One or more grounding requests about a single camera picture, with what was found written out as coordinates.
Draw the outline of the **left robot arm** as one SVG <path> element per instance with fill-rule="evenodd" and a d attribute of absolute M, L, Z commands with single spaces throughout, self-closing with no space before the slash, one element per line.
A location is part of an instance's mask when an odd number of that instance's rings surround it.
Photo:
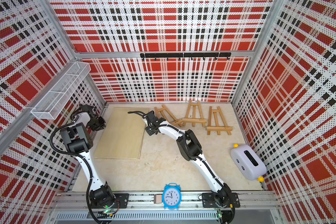
<path fill-rule="evenodd" d="M 93 140 L 88 129 L 99 131 L 105 128 L 105 120 L 94 113 L 90 105 L 80 104 L 70 116 L 71 123 L 56 128 L 49 138 L 51 148 L 63 155 L 75 157 L 88 180 L 86 203 L 90 215 L 98 224 L 109 224 L 111 221 L 99 220 L 93 213 L 92 207 L 110 208 L 115 203 L 120 204 L 113 194 L 107 181 L 103 180 L 96 171 L 95 160 L 90 149 Z"/>

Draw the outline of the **blue alarm clock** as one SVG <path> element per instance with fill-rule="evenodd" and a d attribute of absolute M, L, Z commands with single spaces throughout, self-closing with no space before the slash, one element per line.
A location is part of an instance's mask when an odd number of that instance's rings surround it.
<path fill-rule="evenodd" d="M 162 194 L 164 209 L 178 210 L 182 200 L 181 187 L 176 183 L 166 184 Z"/>

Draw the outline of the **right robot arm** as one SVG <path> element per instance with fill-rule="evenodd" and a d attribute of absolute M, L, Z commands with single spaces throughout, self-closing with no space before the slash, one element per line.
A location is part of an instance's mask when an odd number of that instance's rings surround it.
<path fill-rule="evenodd" d="M 232 191 L 207 162 L 202 146 L 194 132 L 190 129 L 184 131 L 173 126 L 164 118 L 156 117 L 153 111 L 149 113 L 129 111 L 128 114 L 137 114 L 142 117 L 147 126 L 145 131 L 148 135 L 161 133 L 176 141 L 182 157 L 192 162 L 208 183 L 213 195 L 213 201 L 221 209 L 219 222 L 221 224 L 230 224 L 236 214 Z"/>

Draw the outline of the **black hook rail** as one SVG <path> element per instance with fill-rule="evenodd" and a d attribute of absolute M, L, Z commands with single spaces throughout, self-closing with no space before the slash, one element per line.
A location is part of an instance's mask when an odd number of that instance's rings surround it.
<path fill-rule="evenodd" d="M 213 53 L 202 53 L 202 52 L 195 52 L 195 53 L 141 53 L 141 58 L 230 58 L 231 52 L 213 52 Z"/>

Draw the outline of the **small beige box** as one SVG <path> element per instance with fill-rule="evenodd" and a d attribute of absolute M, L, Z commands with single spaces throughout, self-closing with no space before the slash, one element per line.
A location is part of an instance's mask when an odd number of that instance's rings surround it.
<path fill-rule="evenodd" d="M 162 204 L 162 194 L 154 195 L 154 204 Z"/>

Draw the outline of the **wooden easel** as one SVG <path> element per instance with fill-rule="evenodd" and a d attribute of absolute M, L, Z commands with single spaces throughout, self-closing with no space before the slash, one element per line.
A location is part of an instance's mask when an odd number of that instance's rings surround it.
<path fill-rule="evenodd" d="M 157 118 L 164 118 L 175 127 L 183 127 L 182 119 L 177 119 L 166 105 L 161 105 L 160 108 L 154 107 L 154 112 Z"/>
<path fill-rule="evenodd" d="M 196 124 L 201 124 L 202 127 L 206 127 L 207 119 L 204 118 L 200 101 L 189 101 L 185 117 L 182 118 L 183 127 L 186 126 L 187 123 L 190 123 L 192 127 L 195 127 Z"/>
<path fill-rule="evenodd" d="M 222 133 L 232 135 L 233 127 L 228 125 L 220 106 L 216 108 L 209 107 L 206 131 L 208 135 L 211 135 L 212 132 L 215 132 L 217 135 L 221 135 Z"/>

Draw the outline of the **white purple toy device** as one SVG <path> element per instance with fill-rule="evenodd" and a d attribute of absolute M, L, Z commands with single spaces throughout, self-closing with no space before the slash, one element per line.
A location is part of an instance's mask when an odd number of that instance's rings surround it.
<path fill-rule="evenodd" d="M 230 155 L 246 179 L 264 182 L 267 167 L 250 146 L 235 144 Z"/>

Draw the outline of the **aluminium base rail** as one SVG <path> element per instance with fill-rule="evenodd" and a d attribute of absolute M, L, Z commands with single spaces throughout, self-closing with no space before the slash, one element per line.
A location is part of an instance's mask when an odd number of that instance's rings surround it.
<path fill-rule="evenodd" d="M 98 207 L 93 212 L 97 218 L 123 223 L 212 223 L 219 224 L 221 209 L 208 199 L 206 191 L 182 191 L 178 210 L 164 209 L 154 204 L 154 195 L 161 191 L 118 191 L 120 205 Z M 236 214 L 234 224 L 282 224 L 281 207 L 271 191 L 235 191 Z"/>

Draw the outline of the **plywood board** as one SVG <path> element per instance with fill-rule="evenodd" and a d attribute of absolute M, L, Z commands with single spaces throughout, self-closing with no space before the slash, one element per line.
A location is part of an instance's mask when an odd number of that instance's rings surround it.
<path fill-rule="evenodd" d="M 132 111 L 148 107 L 115 107 L 94 153 L 95 159 L 139 159 L 146 124 Z"/>

